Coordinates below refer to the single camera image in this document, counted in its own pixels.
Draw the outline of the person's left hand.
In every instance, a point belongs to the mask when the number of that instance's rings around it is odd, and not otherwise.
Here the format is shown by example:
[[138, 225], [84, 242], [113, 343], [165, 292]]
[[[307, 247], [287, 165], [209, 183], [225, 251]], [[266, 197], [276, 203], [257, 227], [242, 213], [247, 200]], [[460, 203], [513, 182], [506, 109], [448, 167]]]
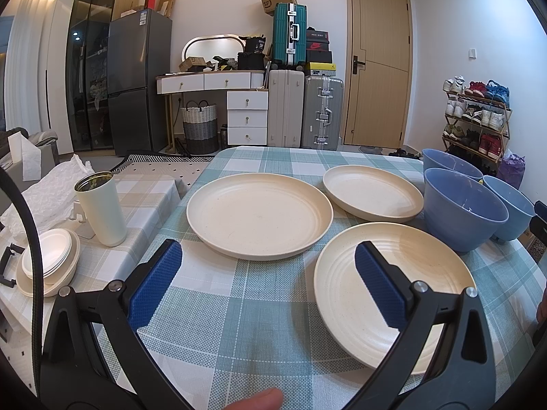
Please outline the person's left hand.
[[284, 394], [276, 388], [266, 389], [241, 401], [232, 402], [225, 410], [279, 410]]

